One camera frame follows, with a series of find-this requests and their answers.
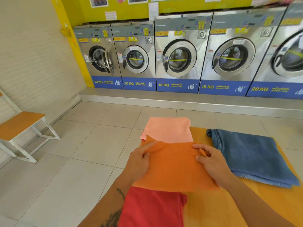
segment washing machine door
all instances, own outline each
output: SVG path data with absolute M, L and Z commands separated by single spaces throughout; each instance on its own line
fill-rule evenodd
M 195 46 L 182 39 L 169 43 L 162 55 L 165 72 L 173 77 L 186 75 L 195 66 L 197 60 Z
M 100 72 L 115 74 L 114 66 L 108 51 L 101 46 L 93 46 L 89 50 L 89 59 L 92 65 Z
M 303 75 L 303 31 L 287 39 L 272 58 L 272 68 L 284 77 Z
M 255 57 L 255 46 L 247 38 L 233 38 L 215 52 L 212 69 L 221 76 L 234 76 L 243 72 Z
M 149 65 L 147 52 L 138 45 L 128 46 L 123 55 L 126 57 L 123 59 L 123 68 L 127 68 L 131 72 L 144 72 Z

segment person's left arm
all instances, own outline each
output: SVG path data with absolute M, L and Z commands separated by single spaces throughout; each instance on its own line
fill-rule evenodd
M 78 227 L 117 227 L 125 196 L 149 167 L 149 153 L 143 152 L 154 145 L 148 143 L 131 152 L 123 172 L 117 177 L 103 198 L 96 204 Z

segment person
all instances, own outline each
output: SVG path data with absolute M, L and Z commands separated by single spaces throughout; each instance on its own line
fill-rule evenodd
M 149 167 L 149 153 L 145 150 L 155 142 L 143 145 L 131 152 L 120 176 L 114 181 L 103 198 L 96 204 L 78 227 L 117 227 L 125 196 L 132 184 L 142 178 Z M 204 149 L 210 157 L 197 156 L 210 176 L 229 192 L 249 227 L 294 227 L 269 207 L 258 195 L 238 179 L 229 169 L 218 149 L 204 144 L 194 144 Z

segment person's left hand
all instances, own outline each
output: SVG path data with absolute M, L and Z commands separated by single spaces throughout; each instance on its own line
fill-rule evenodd
M 155 143 L 156 141 L 138 147 L 129 155 L 129 159 L 121 175 L 128 178 L 131 184 L 141 179 L 147 172 L 149 168 L 149 153 L 145 153 L 144 156 L 143 153 Z

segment hand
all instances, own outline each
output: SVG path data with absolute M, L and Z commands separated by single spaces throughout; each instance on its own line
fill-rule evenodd
M 197 156 L 196 160 L 203 164 L 206 171 L 218 183 L 219 186 L 226 189 L 228 184 L 237 178 L 229 169 L 221 151 L 212 146 L 204 144 L 194 144 L 193 148 L 202 148 L 210 153 L 210 157 Z
M 155 143 L 156 142 L 150 142 L 138 147 L 129 155 L 129 159 L 121 175 L 129 179 L 131 184 L 141 179 L 147 172 L 149 168 L 149 153 L 145 153 L 144 156 L 143 153 Z

